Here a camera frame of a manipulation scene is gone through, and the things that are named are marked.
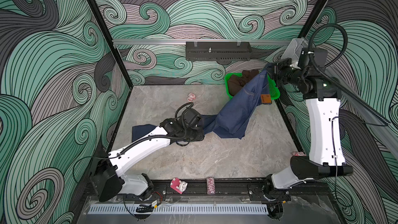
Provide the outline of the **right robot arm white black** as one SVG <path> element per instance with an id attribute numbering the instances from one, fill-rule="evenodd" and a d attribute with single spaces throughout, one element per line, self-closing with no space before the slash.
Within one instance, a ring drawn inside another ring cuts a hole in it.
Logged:
<path id="1" fill-rule="evenodd" d="M 312 34 L 308 46 L 302 49 L 297 64 L 291 58 L 286 58 L 269 63 L 264 68 L 278 86 L 291 84 L 297 87 L 308 109 L 311 131 L 309 155 L 292 157 L 289 167 L 269 175 L 270 190 L 288 190 L 307 181 L 352 174 L 353 168 L 346 163 L 340 141 L 339 111 L 343 94 L 375 116 L 380 121 L 380 127 L 390 124 L 387 118 L 359 96 L 325 73 L 328 64 L 320 58 L 313 42 L 320 31 L 328 28 L 337 29 L 342 34 L 343 46 L 337 55 L 341 58 L 347 49 L 348 35 L 342 26 L 330 23 L 319 27 Z"/>

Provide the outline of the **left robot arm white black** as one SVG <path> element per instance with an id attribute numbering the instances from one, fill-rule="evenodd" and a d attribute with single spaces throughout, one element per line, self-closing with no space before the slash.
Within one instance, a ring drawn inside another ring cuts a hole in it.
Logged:
<path id="1" fill-rule="evenodd" d="M 151 197 L 154 186 L 149 176 L 142 173 L 128 177 L 126 172 L 161 148 L 204 140 L 203 117 L 193 106 L 192 102 L 182 105 L 173 118 L 164 120 L 131 144 L 111 152 L 98 152 L 91 158 L 90 182 L 100 202 L 121 194 L 140 200 Z"/>

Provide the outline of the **dark blue denim trousers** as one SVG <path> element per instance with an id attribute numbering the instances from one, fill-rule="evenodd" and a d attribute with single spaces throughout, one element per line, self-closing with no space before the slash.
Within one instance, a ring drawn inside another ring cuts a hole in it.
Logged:
<path id="1" fill-rule="evenodd" d="M 181 117 L 188 124 L 193 123 L 195 117 L 204 120 L 204 134 L 215 133 L 222 139 L 242 139 L 245 136 L 249 120 L 259 105 L 271 104 L 268 87 L 268 74 L 263 70 L 247 83 L 216 115 L 201 115 L 196 111 L 193 102 L 179 107 L 173 118 L 168 118 L 158 126 L 165 134 L 154 134 L 155 125 L 137 125 L 132 128 L 132 144 L 149 141 L 153 138 L 165 138 L 174 143 L 177 138 L 168 136 L 167 126 L 171 119 Z"/>

